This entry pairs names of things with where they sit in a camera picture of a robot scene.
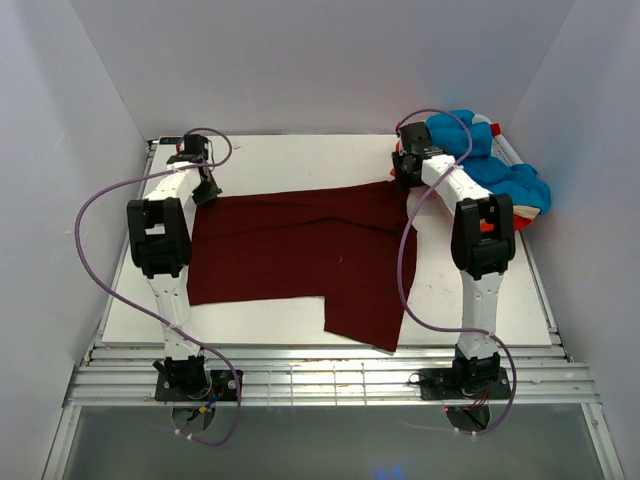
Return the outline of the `dark red t shirt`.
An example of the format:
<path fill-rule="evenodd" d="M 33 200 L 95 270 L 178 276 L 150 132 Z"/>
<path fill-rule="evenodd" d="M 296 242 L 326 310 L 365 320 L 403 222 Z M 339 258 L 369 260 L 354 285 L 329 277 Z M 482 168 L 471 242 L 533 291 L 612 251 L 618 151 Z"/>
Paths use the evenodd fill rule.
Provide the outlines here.
<path fill-rule="evenodd" d="M 393 181 L 224 197 L 196 211 L 191 305 L 325 301 L 325 331 L 395 351 L 417 266 L 409 193 Z"/>

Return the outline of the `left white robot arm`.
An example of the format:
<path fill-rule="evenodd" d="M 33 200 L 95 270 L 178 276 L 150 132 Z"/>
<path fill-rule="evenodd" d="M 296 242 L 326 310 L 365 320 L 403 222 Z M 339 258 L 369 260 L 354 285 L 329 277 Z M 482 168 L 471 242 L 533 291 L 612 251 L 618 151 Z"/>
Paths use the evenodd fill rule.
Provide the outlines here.
<path fill-rule="evenodd" d="M 167 161 L 169 174 L 143 199 L 127 205 L 132 261 L 151 288 L 158 314 L 168 321 L 163 327 L 164 359 L 155 368 L 172 391 L 194 400 L 210 392 L 212 376 L 201 347 L 180 334 L 196 335 L 187 293 L 193 229 L 187 214 L 213 205 L 222 193 L 209 166 L 212 159 L 211 142 L 187 133 Z"/>

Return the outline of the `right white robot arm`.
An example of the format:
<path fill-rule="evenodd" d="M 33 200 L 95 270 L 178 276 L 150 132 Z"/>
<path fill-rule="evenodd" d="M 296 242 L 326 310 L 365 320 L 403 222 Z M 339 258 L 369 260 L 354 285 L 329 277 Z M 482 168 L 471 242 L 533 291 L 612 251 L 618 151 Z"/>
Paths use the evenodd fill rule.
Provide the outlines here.
<path fill-rule="evenodd" d="M 506 399 L 510 386 L 494 340 L 498 293 L 515 256 L 513 205 L 476 183 L 438 147 L 424 123 L 397 129 L 392 154 L 399 185 L 435 190 L 453 215 L 451 255 L 462 279 L 462 323 L 449 368 L 418 372 L 424 400 Z"/>

